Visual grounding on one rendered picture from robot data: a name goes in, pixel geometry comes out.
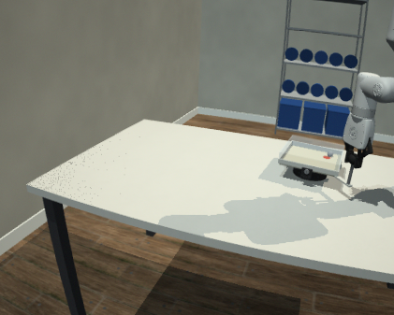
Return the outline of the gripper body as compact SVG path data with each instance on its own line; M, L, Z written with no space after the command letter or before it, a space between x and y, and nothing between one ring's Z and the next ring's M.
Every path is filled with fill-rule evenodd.
M363 118L349 114L343 131L343 141L358 150L367 147L369 137L373 142L375 129L374 118Z

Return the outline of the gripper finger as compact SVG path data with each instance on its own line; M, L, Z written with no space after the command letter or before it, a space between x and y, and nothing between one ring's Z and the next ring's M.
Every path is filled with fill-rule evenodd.
M367 150L366 150L367 149ZM361 153L362 152L362 153ZM369 137L367 147L364 150L358 150L358 157L356 157L354 168L361 168L363 158L366 157L368 154L372 154L372 143L371 138Z
M345 163L348 163L348 156L349 156L351 153L354 152L354 151L353 151L354 147L351 146L351 145L349 145L349 144L347 144L347 143L345 143L345 142L344 142L344 145L345 145L345 150L346 150L344 162L345 162Z

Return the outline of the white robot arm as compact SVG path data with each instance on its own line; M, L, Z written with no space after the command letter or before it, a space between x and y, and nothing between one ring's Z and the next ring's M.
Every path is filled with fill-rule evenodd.
M394 51L394 5L387 30L387 43ZM377 102L394 103L394 78L376 77L380 76L366 72L358 74L352 114L374 118Z

